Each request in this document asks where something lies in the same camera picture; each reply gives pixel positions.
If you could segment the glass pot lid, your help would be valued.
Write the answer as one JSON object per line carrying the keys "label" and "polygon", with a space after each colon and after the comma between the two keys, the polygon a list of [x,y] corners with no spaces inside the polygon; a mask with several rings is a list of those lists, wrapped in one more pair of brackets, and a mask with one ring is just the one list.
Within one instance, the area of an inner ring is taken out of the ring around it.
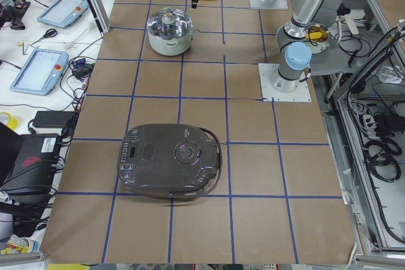
{"label": "glass pot lid", "polygon": [[186,12],[166,7],[148,18],[147,29],[154,37],[170,40],[185,37],[193,31],[193,24]]}

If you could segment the pale green electric pot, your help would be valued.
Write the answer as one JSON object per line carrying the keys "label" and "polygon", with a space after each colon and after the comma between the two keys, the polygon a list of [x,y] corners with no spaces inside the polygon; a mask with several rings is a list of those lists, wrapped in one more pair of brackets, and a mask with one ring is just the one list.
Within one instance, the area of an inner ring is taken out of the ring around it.
{"label": "pale green electric pot", "polygon": [[148,33],[149,44],[157,53],[164,56],[183,54],[191,48],[195,30],[196,29],[193,25],[193,31],[189,32],[185,37],[170,40],[160,39]]}

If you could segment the blue teach pendant far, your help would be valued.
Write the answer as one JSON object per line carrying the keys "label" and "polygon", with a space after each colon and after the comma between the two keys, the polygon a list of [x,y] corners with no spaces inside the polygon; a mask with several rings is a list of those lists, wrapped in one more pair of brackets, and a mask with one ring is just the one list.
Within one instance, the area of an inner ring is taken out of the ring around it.
{"label": "blue teach pendant far", "polygon": [[75,23],[88,8],[87,0],[57,0],[37,17],[37,21],[66,28]]}

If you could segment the blue teach pendant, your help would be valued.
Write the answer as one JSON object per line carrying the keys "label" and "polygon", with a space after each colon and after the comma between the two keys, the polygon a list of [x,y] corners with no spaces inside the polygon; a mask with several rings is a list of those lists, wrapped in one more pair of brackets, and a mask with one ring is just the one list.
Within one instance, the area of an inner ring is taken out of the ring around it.
{"label": "blue teach pendant", "polygon": [[75,23],[88,8],[87,0],[57,0],[37,17],[37,21],[66,28]]}
{"label": "blue teach pendant", "polygon": [[48,95],[61,78],[68,60],[67,52],[35,48],[11,84],[10,90]]}

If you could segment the steel bowl on chair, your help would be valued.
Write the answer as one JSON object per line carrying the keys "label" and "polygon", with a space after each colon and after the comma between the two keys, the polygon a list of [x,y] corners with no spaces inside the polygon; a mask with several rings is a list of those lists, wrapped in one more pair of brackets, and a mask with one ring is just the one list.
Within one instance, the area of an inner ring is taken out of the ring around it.
{"label": "steel bowl on chair", "polygon": [[330,46],[330,35],[328,29],[320,23],[312,23],[304,43],[311,49],[312,54],[319,54]]}

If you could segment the blue teach pendant near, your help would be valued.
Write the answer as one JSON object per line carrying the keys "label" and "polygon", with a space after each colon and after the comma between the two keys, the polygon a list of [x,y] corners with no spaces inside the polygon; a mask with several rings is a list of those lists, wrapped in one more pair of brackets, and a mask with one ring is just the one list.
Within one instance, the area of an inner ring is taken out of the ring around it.
{"label": "blue teach pendant near", "polygon": [[10,90],[48,95],[61,78],[68,60],[67,52],[35,48],[11,84]]}

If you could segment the black power adapter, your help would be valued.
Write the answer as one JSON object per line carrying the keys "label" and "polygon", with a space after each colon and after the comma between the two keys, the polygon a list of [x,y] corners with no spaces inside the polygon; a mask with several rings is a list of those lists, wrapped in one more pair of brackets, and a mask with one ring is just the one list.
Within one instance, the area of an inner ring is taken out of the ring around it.
{"label": "black power adapter", "polygon": [[73,118],[73,111],[38,111],[32,122],[36,128],[63,128]]}

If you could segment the yellow tape roll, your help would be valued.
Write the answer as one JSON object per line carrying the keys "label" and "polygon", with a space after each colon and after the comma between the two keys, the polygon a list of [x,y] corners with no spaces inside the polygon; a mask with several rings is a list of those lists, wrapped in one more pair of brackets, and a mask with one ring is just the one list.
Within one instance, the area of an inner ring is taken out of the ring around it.
{"label": "yellow tape roll", "polygon": [[0,121],[11,130],[15,130],[18,126],[17,118],[8,112],[0,112]]}

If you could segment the black box red logo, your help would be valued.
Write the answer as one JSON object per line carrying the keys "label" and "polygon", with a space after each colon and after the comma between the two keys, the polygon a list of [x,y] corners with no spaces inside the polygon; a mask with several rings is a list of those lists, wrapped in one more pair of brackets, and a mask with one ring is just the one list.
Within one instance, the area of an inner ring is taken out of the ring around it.
{"label": "black box red logo", "polygon": [[56,133],[1,136],[1,190],[9,195],[51,191],[61,140]]}

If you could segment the black handled scissors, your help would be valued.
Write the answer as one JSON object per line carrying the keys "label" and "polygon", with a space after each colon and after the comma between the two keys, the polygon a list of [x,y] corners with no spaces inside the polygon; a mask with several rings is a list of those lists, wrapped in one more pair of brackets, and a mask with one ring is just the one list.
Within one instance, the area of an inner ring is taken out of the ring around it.
{"label": "black handled scissors", "polygon": [[37,39],[36,41],[34,41],[32,43],[32,45],[34,45],[34,44],[36,44],[36,43],[38,43],[38,42],[40,42],[40,41],[42,41],[44,39],[55,37],[55,36],[57,36],[57,34],[58,34],[58,31],[55,28],[47,29],[45,31],[45,33],[39,39]]}

